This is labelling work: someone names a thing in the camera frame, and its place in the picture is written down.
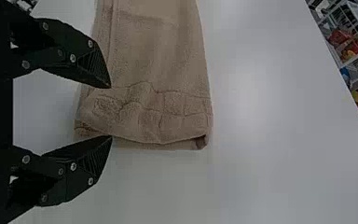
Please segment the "black metal frame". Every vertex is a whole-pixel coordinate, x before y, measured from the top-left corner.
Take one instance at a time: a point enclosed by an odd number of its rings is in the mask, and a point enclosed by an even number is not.
[[[69,202],[95,185],[112,144],[111,136],[100,136],[42,156],[13,146],[13,78],[38,68],[96,88],[111,86],[94,40],[0,0],[0,223],[36,205]]]

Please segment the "beige towel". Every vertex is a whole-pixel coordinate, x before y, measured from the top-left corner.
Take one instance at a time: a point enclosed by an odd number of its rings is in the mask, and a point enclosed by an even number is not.
[[[76,135],[120,147],[201,149],[213,125],[195,0],[98,0],[93,38],[113,81],[82,86]]]

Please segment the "bolt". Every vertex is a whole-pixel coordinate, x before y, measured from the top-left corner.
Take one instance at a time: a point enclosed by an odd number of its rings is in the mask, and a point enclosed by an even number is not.
[[[31,157],[28,155],[22,157],[22,163],[24,163],[24,164],[28,164],[30,162],[30,160],[31,160]]]
[[[58,49],[57,53],[58,53],[58,56],[62,57],[62,50]]]
[[[31,67],[30,63],[28,61],[22,61],[21,66],[24,69],[29,69]]]
[[[89,48],[92,49],[93,46],[94,46],[94,42],[92,42],[92,40],[89,40]]]
[[[43,27],[43,29],[48,30],[48,24],[47,23],[43,22],[42,27]]]
[[[58,170],[58,175],[63,175],[63,168],[60,168],[60,170]]]
[[[48,201],[48,195],[47,195],[47,194],[43,194],[42,197],[40,198],[40,201],[41,201],[42,203],[47,202],[47,201]]]
[[[94,183],[94,179],[92,177],[89,178],[89,185],[91,186]]]
[[[75,54],[71,54],[71,56],[69,57],[69,60],[71,60],[71,63],[75,63],[76,62]]]
[[[72,164],[71,164],[71,171],[75,171],[75,170],[76,170],[76,167],[77,167],[76,163],[72,162]]]

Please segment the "white table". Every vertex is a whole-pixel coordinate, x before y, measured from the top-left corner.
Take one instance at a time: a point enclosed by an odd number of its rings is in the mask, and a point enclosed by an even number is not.
[[[302,0],[199,0],[214,129],[200,151],[112,149],[102,179],[15,223],[358,223],[358,111]],[[37,16],[90,33],[90,0],[42,0]],[[75,82],[15,82],[15,143],[72,142]]]

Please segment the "towel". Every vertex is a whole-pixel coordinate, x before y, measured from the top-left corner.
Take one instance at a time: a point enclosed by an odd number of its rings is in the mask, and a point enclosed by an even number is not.
[[[195,0],[97,0],[92,37],[110,90],[82,85],[76,138],[102,133],[119,147],[202,149],[213,125]]]

